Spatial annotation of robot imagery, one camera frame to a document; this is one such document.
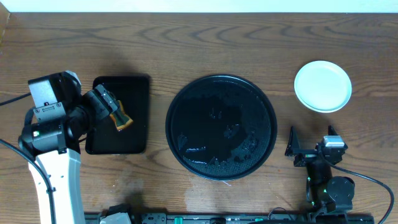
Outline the orange green sponge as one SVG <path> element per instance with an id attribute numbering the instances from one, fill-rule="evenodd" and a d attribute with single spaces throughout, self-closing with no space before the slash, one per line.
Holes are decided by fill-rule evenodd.
<path id="1" fill-rule="evenodd" d="M 122 131 L 129 127 L 134 121 L 126 114 L 123 104 L 120 100 L 117 101 L 117 109 L 109 116 L 113 120 L 114 125 L 118 131 Z"/>

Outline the light green plate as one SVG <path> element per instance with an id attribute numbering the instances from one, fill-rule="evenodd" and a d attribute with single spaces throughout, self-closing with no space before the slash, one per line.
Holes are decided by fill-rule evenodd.
<path id="1" fill-rule="evenodd" d="M 298 100 L 319 113 L 342 109 L 349 102 L 352 89 L 348 74 L 337 64 L 324 60 L 305 64 L 294 80 Z"/>

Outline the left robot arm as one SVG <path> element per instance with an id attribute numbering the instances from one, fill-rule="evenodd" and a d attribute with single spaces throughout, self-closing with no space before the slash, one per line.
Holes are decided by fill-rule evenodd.
<path id="1" fill-rule="evenodd" d="M 30 83 L 37 122 L 19 137 L 28 153 L 41 223 L 84 223 L 80 192 L 80 143 L 100 121 L 113 117 L 121 103 L 103 85 L 81 94 L 79 84 Z"/>

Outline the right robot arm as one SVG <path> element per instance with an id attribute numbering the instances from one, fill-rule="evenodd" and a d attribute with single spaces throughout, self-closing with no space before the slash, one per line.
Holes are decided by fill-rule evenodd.
<path id="1" fill-rule="evenodd" d="M 331 171 L 342 161 L 347 148 L 332 126 L 313 149 L 301 148 L 295 128 L 290 128 L 285 156 L 294 158 L 295 167 L 307 170 L 306 200 L 312 206 L 307 219 L 311 222 L 321 216 L 342 216 L 353 208 L 354 181 L 349 177 L 333 176 Z"/>

